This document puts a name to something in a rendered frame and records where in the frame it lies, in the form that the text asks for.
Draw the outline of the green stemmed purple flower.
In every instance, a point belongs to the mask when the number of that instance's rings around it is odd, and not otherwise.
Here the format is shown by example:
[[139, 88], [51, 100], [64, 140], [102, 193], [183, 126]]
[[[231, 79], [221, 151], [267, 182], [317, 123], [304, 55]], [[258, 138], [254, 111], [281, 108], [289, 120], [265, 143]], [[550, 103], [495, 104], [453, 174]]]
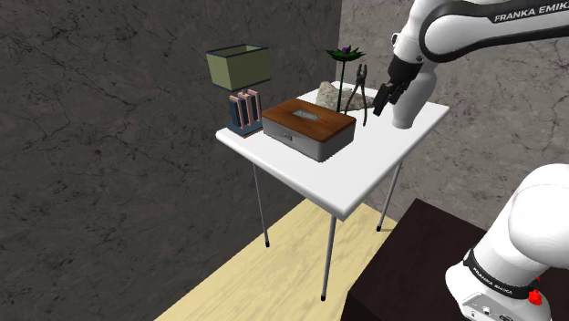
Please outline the green stemmed purple flower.
[[340, 62], [342, 64], [341, 77], [340, 77], [338, 96], [336, 102], [336, 111], [339, 112], [341, 107], [341, 98], [343, 92], [346, 63], [363, 57], [365, 53], [360, 51], [358, 47], [353, 49], [351, 46], [338, 48], [337, 50], [327, 50], [326, 52], [335, 61]]

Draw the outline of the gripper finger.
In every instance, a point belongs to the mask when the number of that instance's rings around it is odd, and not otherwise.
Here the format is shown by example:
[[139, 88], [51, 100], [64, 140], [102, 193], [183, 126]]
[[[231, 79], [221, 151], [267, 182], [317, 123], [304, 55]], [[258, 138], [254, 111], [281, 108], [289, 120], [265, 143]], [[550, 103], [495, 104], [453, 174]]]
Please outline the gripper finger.
[[389, 102], [396, 105], [401, 95], [407, 90], [408, 85], [406, 83], [397, 84], [393, 86], [391, 91]]
[[393, 85], [391, 83], [384, 83], [380, 86], [377, 95], [374, 98], [373, 113], [376, 116], [380, 116], [384, 107], [389, 103], [391, 95], [393, 93]]

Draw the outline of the black pliers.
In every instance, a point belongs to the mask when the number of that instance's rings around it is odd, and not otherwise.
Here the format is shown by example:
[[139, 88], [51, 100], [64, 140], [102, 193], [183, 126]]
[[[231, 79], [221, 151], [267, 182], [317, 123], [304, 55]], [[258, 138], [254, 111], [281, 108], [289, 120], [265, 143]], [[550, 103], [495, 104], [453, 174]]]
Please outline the black pliers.
[[355, 84], [355, 87], [351, 91], [351, 94], [350, 94], [350, 96], [347, 100], [347, 103], [346, 103], [346, 107], [344, 109], [344, 113], [347, 114], [348, 108], [350, 106], [350, 103], [351, 103], [353, 97], [357, 93], [357, 90], [360, 89], [361, 98], [362, 98], [363, 106], [364, 106], [364, 108], [363, 108], [363, 110], [364, 110], [363, 126], [366, 126], [366, 124], [367, 124], [367, 96], [366, 96], [366, 92], [365, 92], [366, 78], [367, 78], [367, 66], [359, 64], [358, 68], [357, 68], [356, 84]]

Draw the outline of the white table with metal legs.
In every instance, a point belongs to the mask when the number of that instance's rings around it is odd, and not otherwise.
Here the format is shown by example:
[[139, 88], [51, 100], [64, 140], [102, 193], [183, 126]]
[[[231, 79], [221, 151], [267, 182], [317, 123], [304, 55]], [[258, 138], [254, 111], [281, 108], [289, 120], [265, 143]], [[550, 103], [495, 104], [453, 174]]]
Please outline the white table with metal legs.
[[330, 214], [324, 281], [320, 298], [326, 299], [336, 222], [344, 221], [385, 179], [399, 171], [402, 161], [449, 113], [450, 108], [428, 102], [410, 129], [392, 126], [393, 107], [381, 116], [370, 115], [365, 127], [358, 125], [355, 138], [328, 160], [317, 162], [262, 132], [242, 138], [220, 129], [216, 138], [300, 193]]

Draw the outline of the grey box with wooden lid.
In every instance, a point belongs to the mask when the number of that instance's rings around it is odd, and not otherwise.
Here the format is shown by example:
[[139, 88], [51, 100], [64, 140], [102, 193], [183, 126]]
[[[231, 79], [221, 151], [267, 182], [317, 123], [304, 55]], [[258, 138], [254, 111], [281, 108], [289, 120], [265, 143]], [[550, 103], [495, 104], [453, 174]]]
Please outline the grey box with wooden lid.
[[323, 162], [350, 144], [357, 119], [299, 98], [262, 113], [264, 134]]

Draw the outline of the table lamp with green shade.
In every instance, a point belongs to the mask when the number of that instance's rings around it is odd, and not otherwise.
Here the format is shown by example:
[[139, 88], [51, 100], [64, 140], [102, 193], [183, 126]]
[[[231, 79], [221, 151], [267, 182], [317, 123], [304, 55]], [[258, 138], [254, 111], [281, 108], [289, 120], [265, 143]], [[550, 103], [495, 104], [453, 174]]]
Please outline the table lamp with green shade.
[[212, 83], [230, 92], [226, 128], [247, 138], [263, 128], [260, 94], [253, 87], [271, 80], [269, 48], [253, 44], [206, 52]]

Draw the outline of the grey rock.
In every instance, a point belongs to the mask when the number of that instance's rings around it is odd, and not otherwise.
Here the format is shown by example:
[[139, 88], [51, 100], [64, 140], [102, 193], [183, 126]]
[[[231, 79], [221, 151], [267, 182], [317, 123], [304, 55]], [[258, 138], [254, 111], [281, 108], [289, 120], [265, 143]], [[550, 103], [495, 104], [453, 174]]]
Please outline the grey rock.
[[[366, 98], [363, 101], [360, 92], [354, 94], [354, 97], [349, 100], [353, 90], [350, 88], [342, 88], [340, 110], [360, 110], [365, 107], [365, 104], [370, 104], [370, 98]], [[316, 95], [316, 105], [321, 106], [326, 109], [336, 110], [337, 100], [338, 100], [339, 89], [333, 86], [330, 82], [323, 81], [320, 83], [317, 95]]]

